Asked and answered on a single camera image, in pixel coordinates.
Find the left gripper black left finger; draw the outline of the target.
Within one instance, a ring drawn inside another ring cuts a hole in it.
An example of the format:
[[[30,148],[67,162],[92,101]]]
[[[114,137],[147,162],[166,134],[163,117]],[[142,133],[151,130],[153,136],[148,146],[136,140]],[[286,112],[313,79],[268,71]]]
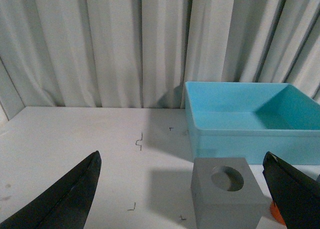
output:
[[[37,198],[0,223],[2,229],[83,229],[101,172],[95,151]]]

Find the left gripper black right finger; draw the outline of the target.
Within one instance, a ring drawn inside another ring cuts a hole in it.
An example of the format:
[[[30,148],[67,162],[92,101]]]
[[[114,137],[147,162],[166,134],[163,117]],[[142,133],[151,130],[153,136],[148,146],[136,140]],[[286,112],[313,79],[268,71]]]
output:
[[[267,152],[263,176],[288,229],[320,227],[320,183],[280,157]]]

